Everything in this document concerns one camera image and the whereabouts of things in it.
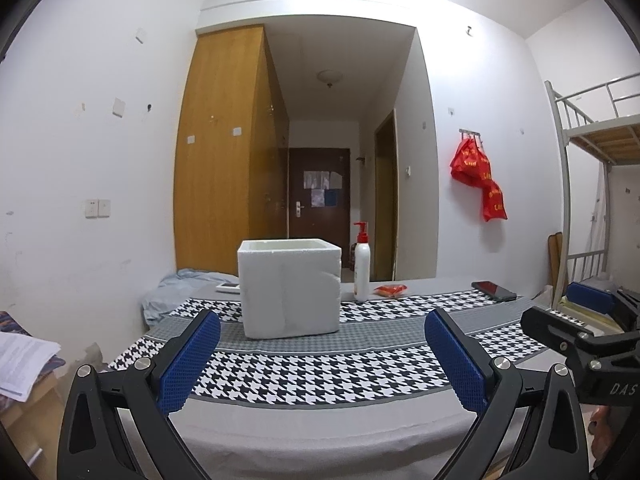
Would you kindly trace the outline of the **person's right hand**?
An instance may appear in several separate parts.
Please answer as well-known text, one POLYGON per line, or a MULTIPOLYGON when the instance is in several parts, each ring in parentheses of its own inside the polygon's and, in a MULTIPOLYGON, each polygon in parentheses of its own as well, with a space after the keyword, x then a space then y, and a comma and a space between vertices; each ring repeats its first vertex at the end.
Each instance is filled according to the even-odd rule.
POLYGON ((590 417, 588 432, 592 437, 591 454, 596 465, 602 462, 614 442, 610 413, 609 406, 599 406, 590 417))

